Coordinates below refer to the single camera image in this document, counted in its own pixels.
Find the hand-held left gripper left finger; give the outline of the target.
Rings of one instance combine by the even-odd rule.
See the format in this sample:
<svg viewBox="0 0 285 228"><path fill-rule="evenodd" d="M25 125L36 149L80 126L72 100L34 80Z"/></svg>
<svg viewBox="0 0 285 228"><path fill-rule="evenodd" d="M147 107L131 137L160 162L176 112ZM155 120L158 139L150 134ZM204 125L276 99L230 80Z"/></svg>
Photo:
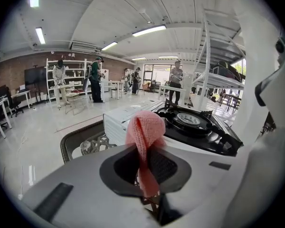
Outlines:
<svg viewBox="0 0 285 228"><path fill-rule="evenodd" d="M137 197L119 196L101 180L103 161L126 145L75 158L33 185L22 202L36 211L41 202L60 184L73 188L51 224L59 228L158 228L160 225Z"/></svg>

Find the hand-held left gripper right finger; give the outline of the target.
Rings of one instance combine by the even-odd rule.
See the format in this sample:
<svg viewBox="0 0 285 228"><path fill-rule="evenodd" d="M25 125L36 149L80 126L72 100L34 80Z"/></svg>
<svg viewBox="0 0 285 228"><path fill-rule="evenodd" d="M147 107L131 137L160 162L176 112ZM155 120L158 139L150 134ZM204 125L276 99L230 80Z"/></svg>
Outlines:
<svg viewBox="0 0 285 228"><path fill-rule="evenodd" d="M160 223L221 223L245 173L250 147L235 157L152 146L148 165L160 189Z"/></svg>

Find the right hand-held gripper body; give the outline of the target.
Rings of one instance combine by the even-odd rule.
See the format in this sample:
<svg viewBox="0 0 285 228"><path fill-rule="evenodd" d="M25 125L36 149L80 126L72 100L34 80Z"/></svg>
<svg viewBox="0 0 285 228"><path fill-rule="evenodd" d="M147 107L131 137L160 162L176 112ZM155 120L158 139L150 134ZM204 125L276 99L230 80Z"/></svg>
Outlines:
<svg viewBox="0 0 285 228"><path fill-rule="evenodd" d="M279 68L255 87L275 129L251 146L242 182L228 207L229 223L253 223L277 198L285 183L285 38L275 44Z"/></svg>

